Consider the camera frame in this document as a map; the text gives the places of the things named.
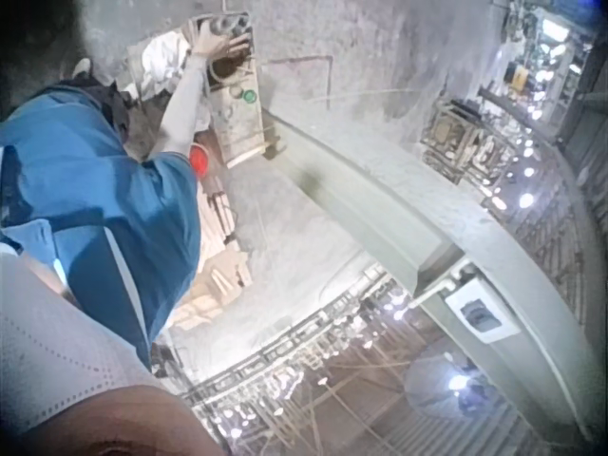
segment white sleeve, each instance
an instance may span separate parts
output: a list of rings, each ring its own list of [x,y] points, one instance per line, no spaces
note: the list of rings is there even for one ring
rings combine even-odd
[[[186,158],[190,156],[206,70],[206,58],[200,55],[190,56],[180,83],[162,116],[150,158],[160,152],[177,152]]]

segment electrical equipment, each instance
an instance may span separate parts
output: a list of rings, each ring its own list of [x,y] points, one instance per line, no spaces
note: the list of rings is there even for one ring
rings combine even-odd
[[[448,296],[446,303],[458,319],[486,344],[521,331],[503,299],[481,277],[473,278]]]

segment green button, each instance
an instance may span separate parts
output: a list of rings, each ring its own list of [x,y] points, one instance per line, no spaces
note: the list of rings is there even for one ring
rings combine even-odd
[[[243,100],[249,105],[252,105],[257,101],[257,94],[253,90],[246,90],[245,93],[243,93]]]

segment blue shirt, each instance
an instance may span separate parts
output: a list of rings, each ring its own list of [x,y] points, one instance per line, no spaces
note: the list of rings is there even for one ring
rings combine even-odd
[[[83,310],[133,344],[147,364],[148,341],[188,290],[199,262],[197,180],[188,160],[172,153],[145,163],[129,158],[96,102],[74,89],[20,107],[0,125],[0,146],[6,237],[46,263],[57,257]],[[133,276],[146,334],[105,228]]]

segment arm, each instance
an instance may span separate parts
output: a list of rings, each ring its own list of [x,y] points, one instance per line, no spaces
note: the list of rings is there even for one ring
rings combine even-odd
[[[200,98],[206,84],[207,65],[230,53],[246,49],[249,46],[248,39],[247,34],[233,40],[227,35],[216,35],[211,31],[209,21],[200,25],[199,38],[192,48],[192,55],[162,117],[152,156],[159,152],[178,152],[186,159],[190,156]]]
[[[160,152],[177,152],[186,158],[190,155],[200,97],[205,85],[208,59],[201,54],[193,54],[173,97],[162,116],[159,136],[152,148],[151,156]]]

